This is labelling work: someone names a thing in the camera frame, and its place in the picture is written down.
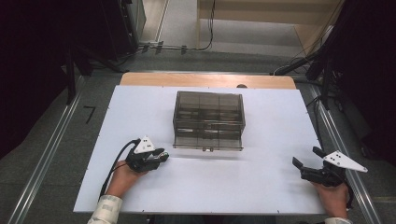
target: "human hand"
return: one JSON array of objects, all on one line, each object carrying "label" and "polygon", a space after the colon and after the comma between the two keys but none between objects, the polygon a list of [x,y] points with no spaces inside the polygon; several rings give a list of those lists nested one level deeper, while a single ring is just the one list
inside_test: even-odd
[{"label": "human hand", "polygon": [[129,168],[125,161],[118,161],[111,177],[106,194],[122,198],[124,193],[134,185],[137,179],[148,172],[137,173]]},{"label": "human hand", "polygon": [[323,207],[329,217],[347,218],[347,185],[342,183],[337,187],[325,187],[311,182],[319,194]]}]

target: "person's arm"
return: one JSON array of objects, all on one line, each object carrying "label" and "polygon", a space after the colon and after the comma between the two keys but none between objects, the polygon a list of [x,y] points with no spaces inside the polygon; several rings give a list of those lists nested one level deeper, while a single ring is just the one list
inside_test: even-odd
[{"label": "person's arm", "polygon": [[140,176],[147,173],[132,171],[125,161],[117,162],[116,167],[119,168],[114,171],[105,195],[100,197],[99,203],[88,221],[89,224],[117,223],[123,195]]},{"label": "person's arm", "polygon": [[330,218],[325,219],[326,224],[352,224],[347,219],[347,185],[344,183],[337,187],[325,187],[312,183],[319,194],[323,207]]}]

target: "white sleeve cuff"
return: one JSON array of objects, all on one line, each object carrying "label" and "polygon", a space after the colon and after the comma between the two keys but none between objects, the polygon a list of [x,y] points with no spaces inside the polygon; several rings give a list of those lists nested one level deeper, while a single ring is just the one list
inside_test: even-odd
[{"label": "white sleeve cuff", "polygon": [[324,219],[325,224],[353,224],[353,222],[346,218],[329,217]]},{"label": "white sleeve cuff", "polygon": [[115,224],[119,219],[122,199],[112,195],[103,195],[88,223]]}]

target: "white tabletop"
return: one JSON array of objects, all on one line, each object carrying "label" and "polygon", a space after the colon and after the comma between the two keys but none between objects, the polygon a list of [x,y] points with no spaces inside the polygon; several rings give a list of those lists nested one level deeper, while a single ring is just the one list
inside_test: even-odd
[{"label": "white tabletop", "polygon": [[[173,148],[177,91],[241,93],[246,128],[242,151]],[[124,196],[123,212],[163,214],[323,214],[313,186],[292,157],[320,168],[318,139],[297,90],[118,86],[74,208],[92,212],[122,147],[148,135],[170,154]],[[127,148],[121,156],[125,159]]]}]

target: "transparent plastic box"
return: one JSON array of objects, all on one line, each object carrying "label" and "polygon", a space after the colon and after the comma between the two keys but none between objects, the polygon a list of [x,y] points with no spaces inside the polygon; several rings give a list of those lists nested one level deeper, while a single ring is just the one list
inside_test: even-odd
[{"label": "transparent plastic box", "polygon": [[174,147],[240,151],[245,114],[241,94],[179,91]]}]

